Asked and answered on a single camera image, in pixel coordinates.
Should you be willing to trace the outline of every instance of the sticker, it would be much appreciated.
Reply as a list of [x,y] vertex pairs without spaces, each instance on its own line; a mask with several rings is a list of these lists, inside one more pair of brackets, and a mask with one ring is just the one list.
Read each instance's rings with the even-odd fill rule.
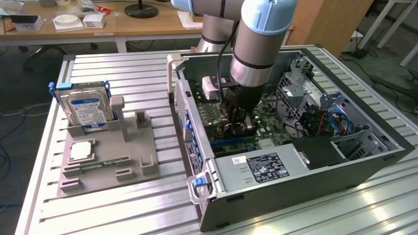
[[247,163],[258,183],[264,183],[288,176],[288,172],[276,153],[248,158]]
[[113,33],[95,33],[95,36],[112,36]]
[[96,128],[105,125],[105,118],[103,111],[99,109],[100,101],[97,98],[73,100],[71,101],[71,105],[81,126]]
[[246,162],[246,159],[247,159],[246,156],[234,157],[232,162],[234,164],[240,164]]

